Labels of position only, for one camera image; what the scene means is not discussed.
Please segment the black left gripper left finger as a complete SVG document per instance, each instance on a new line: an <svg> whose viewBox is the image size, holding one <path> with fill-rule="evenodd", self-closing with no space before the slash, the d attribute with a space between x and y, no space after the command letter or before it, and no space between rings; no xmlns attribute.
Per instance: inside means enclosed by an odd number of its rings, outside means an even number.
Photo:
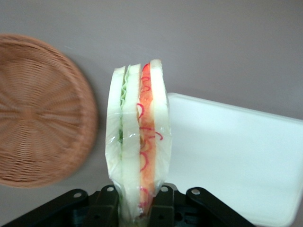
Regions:
<svg viewBox="0 0 303 227"><path fill-rule="evenodd" d="M96 195L84 219L85 227L118 227L118 192L112 185L105 186Z"/></svg>

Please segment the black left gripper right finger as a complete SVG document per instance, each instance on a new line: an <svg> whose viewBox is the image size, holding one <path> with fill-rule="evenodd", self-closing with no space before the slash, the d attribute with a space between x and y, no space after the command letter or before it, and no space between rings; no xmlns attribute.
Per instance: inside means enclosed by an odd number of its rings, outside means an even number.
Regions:
<svg viewBox="0 0 303 227"><path fill-rule="evenodd" d="M174 184L165 183L157 196L153 198L148 221L149 227L175 226L174 195L176 189Z"/></svg>

